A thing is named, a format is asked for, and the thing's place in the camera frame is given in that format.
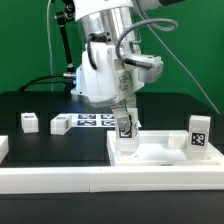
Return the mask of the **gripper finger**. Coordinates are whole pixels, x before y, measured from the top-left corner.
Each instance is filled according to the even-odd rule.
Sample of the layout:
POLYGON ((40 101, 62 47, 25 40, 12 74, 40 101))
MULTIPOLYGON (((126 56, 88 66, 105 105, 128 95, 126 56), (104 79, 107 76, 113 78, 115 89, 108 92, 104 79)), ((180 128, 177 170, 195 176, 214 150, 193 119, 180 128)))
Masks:
POLYGON ((115 126, 120 138, 127 138, 130 134, 131 122, 125 101, 111 106, 115 118, 115 126))

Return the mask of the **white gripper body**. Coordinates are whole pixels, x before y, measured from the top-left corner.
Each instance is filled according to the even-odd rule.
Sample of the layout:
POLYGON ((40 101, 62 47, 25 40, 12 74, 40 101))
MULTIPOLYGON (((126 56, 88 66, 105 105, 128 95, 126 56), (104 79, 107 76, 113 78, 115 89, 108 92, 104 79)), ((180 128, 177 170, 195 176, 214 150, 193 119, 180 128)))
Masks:
POLYGON ((138 70, 126 69, 117 59, 113 45, 92 43, 91 53, 96 70, 90 65, 87 52, 82 54, 82 72, 91 104, 116 104, 144 86, 138 80, 138 70))

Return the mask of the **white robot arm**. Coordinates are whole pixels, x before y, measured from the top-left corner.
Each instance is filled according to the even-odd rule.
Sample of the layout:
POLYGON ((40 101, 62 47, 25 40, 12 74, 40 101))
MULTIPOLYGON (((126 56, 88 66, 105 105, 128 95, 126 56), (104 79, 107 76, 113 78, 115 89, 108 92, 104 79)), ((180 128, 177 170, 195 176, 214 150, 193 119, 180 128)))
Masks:
POLYGON ((176 21, 164 18, 145 17, 136 22, 133 14, 181 1, 73 0, 75 20, 81 24, 85 42, 71 93, 95 107, 109 106, 121 133, 133 129, 127 99, 160 78, 164 66, 159 56, 141 52, 136 29, 147 25, 171 31, 178 27, 176 21))

